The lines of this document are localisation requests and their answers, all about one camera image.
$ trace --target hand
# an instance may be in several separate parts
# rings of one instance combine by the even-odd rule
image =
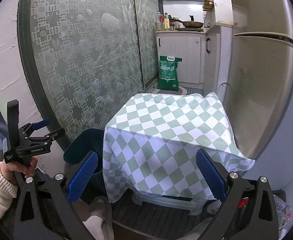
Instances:
[[[5,177],[5,179],[8,180],[10,183],[17,186],[18,182],[15,179],[13,171],[24,173],[26,178],[33,177],[36,170],[37,162],[38,159],[35,156],[32,157],[29,167],[26,167],[19,162],[5,163],[5,161],[3,161],[1,163],[2,176]]]

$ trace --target green and white checkered cloth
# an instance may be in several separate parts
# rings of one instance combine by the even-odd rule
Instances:
[[[144,194],[214,199],[195,155],[205,148],[230,171],[247,171],[254,160],[235,145],[215,93],[205,98],[137,94],[106,125],[103,177],[109,201],[127,188]]]

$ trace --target wok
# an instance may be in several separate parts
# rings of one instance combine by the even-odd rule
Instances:
[[[193,15],[189,15],[191,20],[190,21],[180,21],[176,19],[170,19],[170,22],[180,22],[183,24],[185,28],[202,28],[204,23],[194,21]]]

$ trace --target refrigerator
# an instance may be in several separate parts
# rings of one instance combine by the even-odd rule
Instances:
[[[289,0],[232,0],[232,61],[224,107],[238,148],[254,159],[277,127],[293,82]]]

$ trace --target red object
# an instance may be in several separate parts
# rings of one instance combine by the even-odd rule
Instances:
[[[248,198],[241,198],[238,208],[243,207],[243,205],[245,205],[246,203],[248,203]]]

